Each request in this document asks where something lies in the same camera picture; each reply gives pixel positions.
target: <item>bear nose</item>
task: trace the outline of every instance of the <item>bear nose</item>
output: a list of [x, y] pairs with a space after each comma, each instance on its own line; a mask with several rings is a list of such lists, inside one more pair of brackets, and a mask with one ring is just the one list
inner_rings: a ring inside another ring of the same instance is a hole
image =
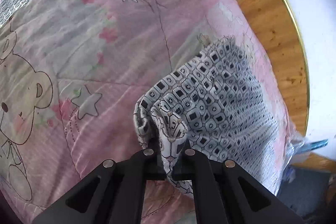
[[8, 106], [4, 102], [1, 103], [1, 108], [4, 110], [4, 112], [8, 112]]

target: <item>pink blanket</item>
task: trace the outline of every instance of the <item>pink blanket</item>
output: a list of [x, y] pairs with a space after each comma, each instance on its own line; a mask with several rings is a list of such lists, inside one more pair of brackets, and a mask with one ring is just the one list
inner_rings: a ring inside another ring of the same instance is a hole
[[[137, 100], [228, 35], [248, 53], [278, 121], [279, 179], [288, 112], [235, 0], [31, 0], [18, 9], [0, 29], [0, 190], [19, 218], [31, 223], [103, 160], [140, 150]], [[192, 210], [168, 182], [148, 182], [143, 223], [174, 223]]]

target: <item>garment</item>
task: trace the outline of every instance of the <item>garment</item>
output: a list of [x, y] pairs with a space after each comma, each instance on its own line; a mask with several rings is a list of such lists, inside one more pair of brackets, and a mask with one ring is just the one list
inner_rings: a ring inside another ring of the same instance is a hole
[[171, 173], [188, 140], [209, 159], [235, 160], [268, 190], [277, 191], [281, 176], [273, 169], [273, 144], [278, 122], [234, 37], [208, 45], [161, 79], [140, 98], [134, 113], [142, 148], [152, 138], [159, 140], [168, 179], [182, 193], [193, 193], [191, 182], [174, 181]]
[[[23, 223], [105, 159], [139, 151], [138, 99], [231, 36], [278, 123], [272, 169], [279, 176], [288, 112], [235, 0], [31, 0], [19, 8], [0, 28], [0, 190]], [[169, 182], [147, 182], [143, 223], [175, 223], [192, 210], [193, 200]]]

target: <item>gold trim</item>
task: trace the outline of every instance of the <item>gold trim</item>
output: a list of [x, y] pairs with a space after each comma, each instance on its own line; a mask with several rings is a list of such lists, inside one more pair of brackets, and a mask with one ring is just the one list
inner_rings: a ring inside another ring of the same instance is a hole
[[303, 59], [304, 59], [304, 69], [306, 72], [306, 82], [307, 82], [307, 116], [306, 116], [306, 125], [305, 125], [305, 129], [304, 129], [304, 133], [303, 135], [306, 136], [307, 133], [307, 126], [308, 126], [308, 117], [309, 117], [309, 108], [310, 108], [310, 82], [309, 82], [309, 70], [308, 70], [308, 61], [307, 61], [307, 55], [306, 55], [306, 49], [305, 49], [305, 45], [303, 43], [302, 40], [302, 36], [301, 36], [301, 32], [299, 30], [298, 24], [296, 22], [295, 16], [292, 12], [292, 9], [288, 3], [288, 0], [282, 0], [284, 2], [284, 4], [286, 5], [286, 8], [289, 12], [289, 15], [292, 19], [292, 22], [294, 24], [301, 48], [302, 48], [302, 53], [303, 53]]

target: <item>silver bolt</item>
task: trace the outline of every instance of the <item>silver bolt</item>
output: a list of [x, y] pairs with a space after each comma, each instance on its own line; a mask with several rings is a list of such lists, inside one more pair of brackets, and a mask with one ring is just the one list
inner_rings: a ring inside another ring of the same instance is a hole
[[232, 167], [235, 167], [236, 164], [235, 164], [235, 162], [234, 162], [233, 160], [226, 160], [226, 161], [225, 161], [225, 166], [226, 166], [227, 168], [232, 168]]
[[113, 166], [113, 160], [104, 160], [104, 162], [103, 162], [103, 166], [105, 167], [105, 168], [109, 168], [109, 167], [112, 167]]
[[151, 156], [154, 154], [154, 150], [153, 149], [150, 149], [150, 148], [147, 148], [143, 151], [143, 153], [146, 155], [146, 156]]
[[188, 156], [194, 156], [195, 155], [195, 150], [193, 150], [193, 149], [187, 149], [185, 151], [185, 154], [188, 155]]

